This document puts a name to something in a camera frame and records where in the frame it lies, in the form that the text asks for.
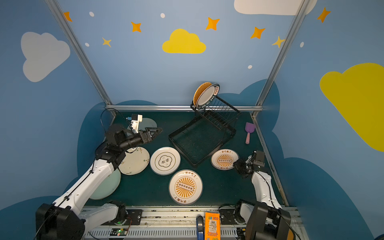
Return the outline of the green-rimmed Hao Wei plate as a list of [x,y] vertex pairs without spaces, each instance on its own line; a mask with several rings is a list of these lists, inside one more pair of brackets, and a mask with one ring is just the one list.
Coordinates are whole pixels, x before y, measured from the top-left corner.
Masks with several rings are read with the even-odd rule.
[[219,90],[219,84],[212,84],[201,94],[195,107],[197,109],[202,109],[207,106],[218,95]]

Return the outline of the woven bamboo plate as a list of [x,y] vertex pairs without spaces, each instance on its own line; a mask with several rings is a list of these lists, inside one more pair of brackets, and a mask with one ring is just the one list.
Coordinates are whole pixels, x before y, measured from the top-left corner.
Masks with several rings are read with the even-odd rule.
[[196,106],[197,105],[197,102],[198,102],[198,99],[199,97],[201,96],[201,94],[208,88],[212,85],[212,83],[210,82],[205,82],[203,84],[201,84],[198,89],[196,90],[195,94],[194,94],[194,98],[193,98],[193,105]]

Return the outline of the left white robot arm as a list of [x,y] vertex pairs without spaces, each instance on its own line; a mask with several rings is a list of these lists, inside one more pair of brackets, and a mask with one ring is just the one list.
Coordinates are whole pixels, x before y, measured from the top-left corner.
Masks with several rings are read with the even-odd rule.
[[87,172],[52,204],[42,204],[37,209],[35,239],[81,240],[108,221],[125,219],[126,205],[122,202],[112,201],[87,214],[82,209],[101,183],[118,169],[127,150],[152,142],[162,131],[162,128],[132,131],[121,124],[111,125]]

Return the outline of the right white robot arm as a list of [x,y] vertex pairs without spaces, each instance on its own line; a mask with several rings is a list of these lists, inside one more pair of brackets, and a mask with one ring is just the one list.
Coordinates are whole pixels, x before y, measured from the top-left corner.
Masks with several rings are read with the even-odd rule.
[[265,169],[265,153],[253,151],[247,159],[234,162],[234,168],[243,178],[251,177],[256,202],[239,200],[234,218],[245,224],[244,240],[299,240],[291,227],[291,215],[283,210],[272,187],[272,177]]

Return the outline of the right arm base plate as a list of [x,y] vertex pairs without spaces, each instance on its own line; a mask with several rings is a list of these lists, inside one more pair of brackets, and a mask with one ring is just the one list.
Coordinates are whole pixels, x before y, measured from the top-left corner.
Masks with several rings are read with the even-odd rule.
[[235,209],[219,210],[222,225],[238,225],[239,222],[235,218]]

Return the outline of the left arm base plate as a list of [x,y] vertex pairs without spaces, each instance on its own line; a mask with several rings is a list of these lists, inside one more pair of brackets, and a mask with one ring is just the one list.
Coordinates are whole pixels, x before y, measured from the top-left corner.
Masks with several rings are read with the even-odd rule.
[[126,209],[126,218],[116,222],[117,226],[138,226],[141,224],[143,210],[141,209]]

